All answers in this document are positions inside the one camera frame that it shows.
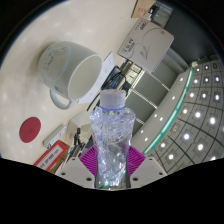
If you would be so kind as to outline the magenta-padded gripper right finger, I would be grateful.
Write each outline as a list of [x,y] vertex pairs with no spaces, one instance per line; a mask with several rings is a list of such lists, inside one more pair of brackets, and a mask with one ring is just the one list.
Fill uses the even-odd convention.
[[132,146],[127,156],[129,186],[140,188],[167,175],[154,157],[146,157]]

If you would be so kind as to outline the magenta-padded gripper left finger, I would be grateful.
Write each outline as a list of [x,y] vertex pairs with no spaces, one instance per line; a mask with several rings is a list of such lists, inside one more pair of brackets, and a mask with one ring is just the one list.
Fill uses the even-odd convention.
[[97,169],[97,151],[91,147],[79,157],[70,158],[56,175],[78,186],[94,189]]

